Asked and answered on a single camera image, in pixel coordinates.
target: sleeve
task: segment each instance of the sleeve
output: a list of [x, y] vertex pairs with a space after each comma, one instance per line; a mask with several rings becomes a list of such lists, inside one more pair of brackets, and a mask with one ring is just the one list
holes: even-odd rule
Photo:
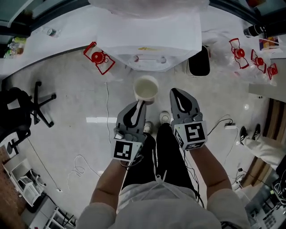
[[104, 203], [92, 203], [81, 213], [76, 229], [107, 229], [116, 218], [115, 210]]
[[207, 210], [217, 217], [222, 228], [250, 228], [246, 211], [236, 193], [231, 189], [221, 189], [215, 192], [208, 199]]

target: white sneaker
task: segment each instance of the white sneaker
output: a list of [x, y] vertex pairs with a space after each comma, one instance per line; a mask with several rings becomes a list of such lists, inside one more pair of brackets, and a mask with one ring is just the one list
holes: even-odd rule
[[152, 133], [152, 123], [151, 122], [146, 122], [144, 125], [144, 132], [151, 134]]
[[161, 125], [164, 123], [171, 124], [171, 116], [170, 116], [169, 112], [167, 112], [167, 111], [161, 112], [159, 118], [160, 118]]

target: white cable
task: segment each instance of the white cable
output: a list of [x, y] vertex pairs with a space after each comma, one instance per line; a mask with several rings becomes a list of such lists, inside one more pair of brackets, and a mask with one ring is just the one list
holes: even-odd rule
[[239, 189], [239, 191], [242, 192], [245, 195], [245, 197], [251, 202], [251, 200], [248, 198], [248, 196], [241, 189]]
[[[233, 146], [234, 146], [234, 143], [236, 142], [236, 138], [235, 138], [234, 141], [233, 141], [231, 150], [232, 150], [232, 148], [233, 148]], [[227, 158], [228, 158], [228, 155], [231, 153], [231, 150], [228, 152], [227, 157], [225, 158], [224, 165], [225, 165], [225, 163], [227, 162]]]
[[282, 182], [283, 175], [284, 175], [285, 172], [286, 172], [286, 170], [284, 170], [284, 172], [283, 172], [283, 174], [282, 174], [282, 176], [281, 176], [281, 180], [280, 180], [279, 187], [278, 187], [278, 189], [280, 188], [280, 193], [282, 193], [281, 182]]
[[87, 163], [87, 161], [86, 161], [86, 159], [84, 158], [84, 156], [82, 156], [82, 155], [79, 154], [79, 155], [77, 155], [77, 156], [75, 157], [75, 159], [74, 159], [74, 168], [72, 169], [72, 171], [70, 171], [70, 173], [69, 173], [68, 176], [67, 176], [67, 186], [68, 186], [68, 189], [69, 189], [69, 190], [70, 190], [70, 187], [69, 187], [69, 185], [68, 185], [68, 179], [69, 179], [69, 177], [70, 177], [70, 174], [71, 174], [72, 172], [75, 172], [78, 177], [81, 177], [81, 175], [83, 175], [83, 174], [85, 173], [85, 169], [84, 169], [83, 167], [81, 167], [81, 166], [76, 166], [76, 159], [77, 159], [78, 157], [82, 157], [82, 158], [84, 159], [85, 163], [88, 165], [89, 169], [90, 169], [92, 172], [94, 172], [97, 176], [100, 177], [100, 175], [98, 175], [97, 172], [95, 172], [92, 168], [90, 168], [90, 166], [89, 166], [89, 164]]
[[107, 88], [107, 82], [105, 82], [106, 85], [106, 92], [107, 92], [107, 98], [106, 98], [106, 112], [107, 112], [107, 120], [106, 120], [106, 126], [107, 126], [107, 130], [108, 130], [108, 141], [109, 144], [111, 145], [111, 141], [110, 141], [110, 131], [109, 131], [109, 127], [108, 127], [108, 118], [109, 118], [109, 112], [108, 112], [108, 97], [109, 97], [109, 92], [108, 92], [108, 88]]

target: power cord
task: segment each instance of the power cord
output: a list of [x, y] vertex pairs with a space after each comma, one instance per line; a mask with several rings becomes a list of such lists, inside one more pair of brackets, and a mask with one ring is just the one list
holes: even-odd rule
[[183, 150], [183, 152], [184, 152], [184, 162], [185, 162], [186, 168], [187, 168], [187, 170], [191, 173], [191, 175], [192, 175], [194, 181], [195, 181], [196, 184], [197, 184], [197, 191], [194, 192], [195, 195], [196, 195], [196, 200], [198, 201], [198, 203], [199, 203], [199, 201], [200, 201], [201, 204], [202, 204], [202, 207], [205, 208], [204, 202], [203, 202], [203, 200], [201, 199], [201, 196], [200, 196], [200, 184], [199, 184], [199, 181], [198, 181], [198, 177], [197, 177], [197, 175], [196, 175], [196, 171], [195, 171], [194, 168], [188, 167], [188, 162], [187, 162], [187, 160], [186, 160], [186, 151]]
[[[235, 139], [234, 139], [234, 141], [232, 143], [231, 150], [232, 150], [232, 148], [234, 146], [234, 143], [236, 142], [236, 138], [238, 136], [238, 127], [236, 127], [236, 129], [237, 129], [237, 133], [236, 133], [236, 137], [235, 137]], [[224, 164], [227, 162], [227, 158], [228, 158], [229, 154], [231, 153], [231, 150], [228, 152], [227, 157], [225, 158]]]
[[107, 97], [106, 97], [106, 112], [107, 112], [106, 126], [107, 126], [107, 130], [108, 130], [108, 141], [109, 141], [109, 144], [111, 145], [110, 131], [109, 131], [109, 127], [108, 127], [109, 112], [108, 112], [108, 106], [107, 105], [108, 105], [109, 92], [108, 92], [107, 82], [105, 82], [105, 85], [106, 85], [106, 92], [107, 92]]
[[[135, 163], [135, 164], [132, 164], [132, 163], [135, 162], [135, 161], [137, 160], [137, 158], [139, 158], [139, 157], [141, 158], [140, 161], [138, 161], [138, 162]], [[138, 165], [138, 164], [143, 160], [143, 158], [144, 158], [143, 155], [142, 155], [142, 154], [139, 154], [139, 155], [134, 159], [134, 161], [131, 162], [130, 165], [123, 165], [121, 161], [120, 161], [120, 164], [121, 164], [122, 167], [124, 167], [124, 168], [126, 169], [126, 171], [128, 171], [128, 168], [133, 167], [133, 166], [135, 166], [135, 165]]]
[[226, 121], [226, 120], [231, 120], [231, 123], [230, 124], [233, 124], [233, 120], [232, 119], [223, 119], [223, 120], [220, 120], [218, 121], [215, 126], [211, 129], [211, 131], [207, 134], [207, 135], [210, 135], [210, 133], [219, 125], [220, 122], [222, 121]]
[[31, 146], [32, 146], [32, 148], [33, 148], [33, 150], [34, 150], [34, 152], [35, 152], [36, 155], [37, 155], [37, 157], [39, 158], [41, 164], [42, 164], [43, 167], [45, 168], [46, 172], [49, 174], [50, 178], [51, 178], [51, 179], [53, 180], [53, 182], [55, 183], [55, 186], [57, 187], [57, 189], [61, 192], [62, 190], [57, 186], [57, 183], [56, 183], [55, 180], [52, 178], [52, 176], [51, 176], [51, 174], [49, 173], [49, 171], [46, 169], [44, 163], [42, 162], [41, 158], [40, 158], [39, 155], [37, 154], [37, 151], [35, 150], [35, 148], [34, 148], [33, 144], [31, 143], [30, 139], [29, 139], [29, 138], [27, 138], [27, 139], [28, 139], [28, 141], [30, 142], [30, 144], [31, 144]]
[[283, 190], [284, 190], [284, 185], [281, 185], [282, 183], [282, 180], [283, 180], [283, 176], [284, 176], [284, 173], [286, 172], [286, 170], [283, 172], [282, 176], [281, 176], [281, 179], [280, 179], [280, 182], [275, 184], [274, 185], [274, 188], [275, 188], [275, 191], [278, 193], [278, 195], [282, 194]]
[[89, 166], [88, 162], [86, 161], [86, 159], [84, 158], [84, 156], [82, 156], [82, 155], [79, 154], [79, 155], [77, 155], [77, 156], [75, 157], [75, 159], [74, 159], [74, 168], [73, 168], [73, 169], [70, 171], [70, 173], [67, 175], [67, 186], [68, 186], [68, 189], [69, 189], [69, 190], [70, 190], [70, 186], [68, 185], [68, 179], [69, 179], [69, 177], [70, 177], [70, 174], [71, 174], [72, 172], [75, 172], [78, 177], [81, 177], [81, 175], [83, 175], [83, 174], [85, 173], [85, 169], [84, 169], [83, 167], [81, 167], [81, 166], [76, 166], [76, 159], [77, 159], [78, 157], [82, 157], [82, 158], [84, 159], [85, 163], [88, 165], [89, 169], [90, 169], [92, 172], [94, 172], [97, 176], [100, 177], [100, 175], [99, 175], [97, 172], [95, 172], [92, 168], [90, 168], [90, 166]]
[[[241, 175], [237, 176], [238, 172], [245, 172], [245, 174], [241, 174]], [[255, 178], [255, 179], [258, 180], [259, 182], [262, 182], [264, 185], [266, 185], [268, 188], [272, 189], [269, 185], [267, 185], [266, 183], [264, 183], [264, 182], [261, 181], [260, 179], [257, 179], [256, 177], [252, 176], [249, 172], [244, 171], [242, 168], [239, 168], [239, 169], [237, 170], [235, 182], [232, 183], [232, 185], [235, 184], [235, 183], [240, 184], [240, 182], [238, 182], [237, 180], [238, 180], [239, 178], [241, 178], [241, 177], [242, 177], [242, 179], [243, 179], [243, 178], [245, 177], [245, 175], [249, 175], [249, 176]]]
[[[223, 122], [223, 121], [230, 120], [231, 123], [229, 123], [229, 124], [233, 124], [233, 120], [232, 120], [231, 118], [221, 120], [223, 117], [221, 117], [221, 118], [217, 121], [217, 123], [215, 124], [215, 126], [211, 129], [211, 131], [210, 131], [207, 135], [210, 135], [211, 132], [212, 132], [221, 122]], [[236, 142], [236, 138], [237, 138], [237, 136], [238, 136], [238, 128], [236, 127], [236, 129], [237, 129], [236, 137], [235, 137], [235, 139], [234, 139], [234, 141], [233, 141], [233, 144], [232, 144], [232, 146], [231, 146], [230, 151], [229, 151], [228, 154], [227, 154], [227, 157], [225, 158], [224, 164], [227, 162], [227, 158], [228, 158], [229, 154], [230, 154], [231, 151], [232, 151], [232, 148], [233, 148], [233, 146], [234, 146], [234, 143]]]

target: white pants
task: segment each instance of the white pants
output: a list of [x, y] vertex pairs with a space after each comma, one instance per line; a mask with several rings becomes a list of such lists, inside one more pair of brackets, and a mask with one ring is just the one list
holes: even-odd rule
[[281, 143], [274, 139], [263, 137], [261, 134], [256, 136], [256, 140], [252, 140], [247, 136], [242, 143], [254, 156], [270, 164], [274, 170], [277, 169], [286, 155], [286, 150]]

